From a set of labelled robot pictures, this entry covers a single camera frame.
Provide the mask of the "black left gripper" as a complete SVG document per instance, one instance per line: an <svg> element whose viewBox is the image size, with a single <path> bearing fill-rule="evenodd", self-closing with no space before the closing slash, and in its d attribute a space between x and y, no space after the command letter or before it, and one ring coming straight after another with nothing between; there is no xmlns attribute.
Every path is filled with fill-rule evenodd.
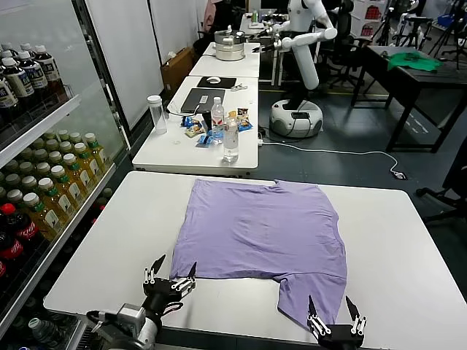
<svg viewBox="0 0 467 350"><path fill-rule="evenodd" d="M149 268L144 269L143 291L146 296L142 308L146 312L164 314L165 310L181 300L196 287L196 265L194 262L186 277L175 281L157 276L166 255L158 258Z"/></svg>

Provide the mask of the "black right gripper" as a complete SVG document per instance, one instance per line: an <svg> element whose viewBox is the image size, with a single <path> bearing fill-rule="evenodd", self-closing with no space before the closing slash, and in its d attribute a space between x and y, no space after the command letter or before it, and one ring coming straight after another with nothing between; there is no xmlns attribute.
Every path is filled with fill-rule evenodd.
<svg viewBox="0 0 467 350"><path fill-rule="evenodd" d="M367 318L359 312L348 295L345 299L353 325L327 325L318 316L312 296L309 296L307 324L312 334L318 336L318 344L325 349L356 350L363 345L364 336L359 334L364 334Z"/></svg>

